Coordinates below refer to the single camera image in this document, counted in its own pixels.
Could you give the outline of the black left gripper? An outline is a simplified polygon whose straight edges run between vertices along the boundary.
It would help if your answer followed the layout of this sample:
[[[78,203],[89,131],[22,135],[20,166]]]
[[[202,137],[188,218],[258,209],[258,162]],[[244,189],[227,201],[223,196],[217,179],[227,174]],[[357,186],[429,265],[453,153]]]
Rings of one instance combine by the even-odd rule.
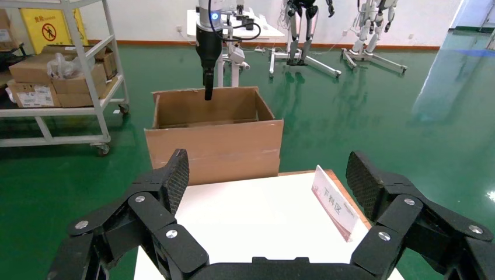
[[[222,52],[222,27],[196,26],[196,52],[204,73],[205,100],[212,100],[214,68]]]

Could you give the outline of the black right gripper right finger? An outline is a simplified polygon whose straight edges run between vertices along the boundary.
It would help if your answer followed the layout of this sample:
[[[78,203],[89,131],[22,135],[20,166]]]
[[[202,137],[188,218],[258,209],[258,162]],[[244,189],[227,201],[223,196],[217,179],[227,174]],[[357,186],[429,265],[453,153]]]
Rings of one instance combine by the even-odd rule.
[[[493,279],[494,235],[482,224],[428,199],[405,176],[349,154],[346,180],[371,224],[350,263],[371,279],[387,279],[405,250],[445,279]]]

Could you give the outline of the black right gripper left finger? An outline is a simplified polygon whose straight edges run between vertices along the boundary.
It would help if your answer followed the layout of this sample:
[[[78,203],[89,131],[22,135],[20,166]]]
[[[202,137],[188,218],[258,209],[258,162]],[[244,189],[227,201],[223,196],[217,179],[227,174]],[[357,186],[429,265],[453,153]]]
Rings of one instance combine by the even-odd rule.
[[[140,247],[166,279],[191,279],[210,258],[177,222],[189,183],[185,149],[139,176],[115,201],[71,222],[47,279],[108,279],[121,257]]]

